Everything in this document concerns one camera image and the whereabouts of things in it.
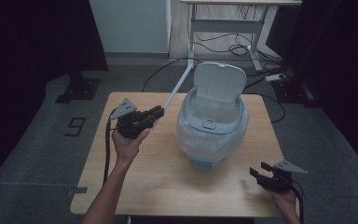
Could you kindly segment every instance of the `plastic container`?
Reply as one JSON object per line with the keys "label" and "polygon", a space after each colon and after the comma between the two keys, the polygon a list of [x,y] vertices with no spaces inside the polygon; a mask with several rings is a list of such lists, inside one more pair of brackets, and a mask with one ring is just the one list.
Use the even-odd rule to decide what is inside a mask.
{"label": "plastic container", "polygon": [[193,164],[209,170],[237,150],[249,111],[241,99],[246,74],[224,63],[202,63],[177,117],[179,145]]}

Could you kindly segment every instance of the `white desk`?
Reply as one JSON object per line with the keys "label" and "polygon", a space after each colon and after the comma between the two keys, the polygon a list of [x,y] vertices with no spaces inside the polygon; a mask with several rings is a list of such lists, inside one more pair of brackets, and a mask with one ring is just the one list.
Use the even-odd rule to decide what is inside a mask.
{"label": "white desk", "polygon": [[[248,50],[256,71],[263,70],[260,61],[258,61],[255,49],[263,29],[269,6],[300,6],[302,3],[300,0],[181,0],[181,2],[192,6],[188,58],[194,58],[195,32],[255,34],[253,43],[248,47]],[[264,8],[261,18],[258,21],[199,20],[196,18],[196,5],[248,5],[263,6]]]}

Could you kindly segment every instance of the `black curtain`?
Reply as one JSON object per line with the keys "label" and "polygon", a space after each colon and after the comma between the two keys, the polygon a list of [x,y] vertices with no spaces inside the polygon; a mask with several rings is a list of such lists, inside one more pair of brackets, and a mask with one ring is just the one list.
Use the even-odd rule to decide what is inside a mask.
{"label": "black curtain", "polygon": [[307,80],[358,154],[358,1],[303,3],[288,53],[294,89]]}
{"label": "black curtain", "polygon": [[88,0],[0,1],[0,166],[45,97],[48,81],[107,71]]}

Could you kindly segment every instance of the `gray floor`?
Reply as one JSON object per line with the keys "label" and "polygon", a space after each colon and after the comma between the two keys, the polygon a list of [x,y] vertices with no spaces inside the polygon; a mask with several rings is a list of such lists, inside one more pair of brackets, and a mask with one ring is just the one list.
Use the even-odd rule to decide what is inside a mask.
{"label": "gray floor", "polygon": [[[177,4],[178,0],[172,0],[172,10],[181,8],[182,11],[173,11],[172,14],[185,18],[186,7],[175,5],[175,2]],[[217,17],[221,13],[214,7],[210,7],[209,12],[207,7],[202,10],[204,16]],[[173,26],[182,27],[180,29],[183,31],[183,21],[186,24],[186,20],[175,21],[182,25],[172,25],[170,57],[182,58],[186,57],[187,40],[182,35],[180,37],[183,32]],[[232,40],[208,44],[211,47],[226,48],[224,44],[229,44],[229,41]],[[200,54],[196,56],[201,58],[246,61],[229,53],[216,55],[202,49],[198,52]],[[133,58],[109,58],[107,61],[110,64],[109,73],[84,73],[85,77],[102,81],[92,101],[55,104],[54,101],[58,95],[63,94],[69,83],[67,76],[52,80],[46,86],[44,103],[0,169],[0,223],[81,221],[82,216],[72,214],[69,208],[109,93],[141,91],[147,78],[167,62],[163,59]],[[250,63],[234,65],[243,68],[248,76],[255,75]],[[184,63],[163,69],[150,80],[145,91],[170,92],[185,69]],[[180,92],[187,92],[192,87],[191,78],[186,80]],[[248,83],[258,79],[249,77]],[[270,83],[264,81],[246,92],[275,98]],[[265,98],[265,103],[271,120],[282,117],[283,111],[275,102]],[[294,175],[307,196],[305,222],[358,223],[358,156],[322,109],[292,104],[282,106],[285,117],[273,123],[273,128],[283,156],[309,171],[308,175]],[[76,131],[68,127],[71,118],[86,119],[78,137],[65,136],[66,133]],[[117,223],[125,223],[124,217],[118,217]],[[279,217],[256,218],[255,223],[283,221]]]}

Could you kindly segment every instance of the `white wall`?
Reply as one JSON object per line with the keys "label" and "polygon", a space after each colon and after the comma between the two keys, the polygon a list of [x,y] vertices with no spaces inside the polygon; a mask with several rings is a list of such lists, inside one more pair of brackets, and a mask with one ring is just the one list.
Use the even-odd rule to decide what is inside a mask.
{"label": "white wall", "polygon": [[168,53],[171,0],[90,0],[105,52]]}

